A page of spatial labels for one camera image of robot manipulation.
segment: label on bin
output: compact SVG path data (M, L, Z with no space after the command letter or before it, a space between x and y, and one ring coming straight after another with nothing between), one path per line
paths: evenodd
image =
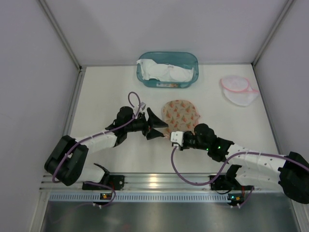
M178 88L179 84L163 84L163 83L157 83L157 87L166 87L166 88Z

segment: gray wall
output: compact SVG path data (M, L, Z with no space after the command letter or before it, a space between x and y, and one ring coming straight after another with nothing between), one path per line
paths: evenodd
M77 71L35 0L0 7L0 231L30 225Z
M280 150L309 160L309 1L298 0L256 73Z
M200 63L253 61L286 0L46 0L83 65L134 64L147 51Z

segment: teal plastic bin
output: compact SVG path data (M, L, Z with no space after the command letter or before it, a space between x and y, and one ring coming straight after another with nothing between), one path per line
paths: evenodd
M137 64L136 76L147 87L188 88L198 79L197 58L188 52L146 52L139 59L152 59L158 64L171 64L185 69L194 69L193 78L188 82L162 82L156 79L144 80L140 64Z

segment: white table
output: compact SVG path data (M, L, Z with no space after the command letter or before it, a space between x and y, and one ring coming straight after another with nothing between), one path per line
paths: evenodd
M186 89L148 88L137 80L136 66L87 67L70 135L81 137L110 125L120 107L129 105L128 92L135 91L159 117L166 102L189 100L201 115L199 122L208 124L217 136L250 149L277 154L261 97L248 107L232 104L219 84L225 75L247 77L252 87L258 89L251 65L200 65L198 80ZM171 151L167 139L147 141L141 132L134 132L120 146L89 156L87 163L100 163L111 172L173 173ZM222 165L205 151L194 149L177 151L174 160L183 173L214 173Z

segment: black wire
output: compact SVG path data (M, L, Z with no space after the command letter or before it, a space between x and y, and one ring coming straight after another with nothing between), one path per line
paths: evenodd
M230 190L227 191L227 192L218 192L218 191L216 190L216 192L217 192L218 194L220 194L220 195L228 194L230 191L232 191L232 190L230 189Z

